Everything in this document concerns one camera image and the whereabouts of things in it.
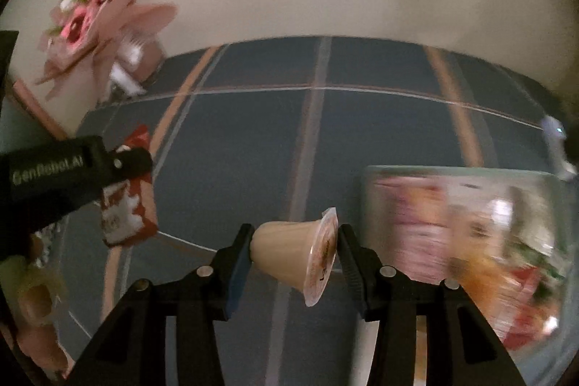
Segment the person's left hand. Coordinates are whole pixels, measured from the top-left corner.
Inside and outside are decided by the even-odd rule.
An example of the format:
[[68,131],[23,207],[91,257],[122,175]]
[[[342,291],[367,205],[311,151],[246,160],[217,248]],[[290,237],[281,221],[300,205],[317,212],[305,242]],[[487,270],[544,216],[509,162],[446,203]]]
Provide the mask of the person's left hand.
[[30,385],[63,385],[75,362],[59,342],[58,283],[36,265],[42,252],[41,239],[32,234],[1,261],[1,335]]

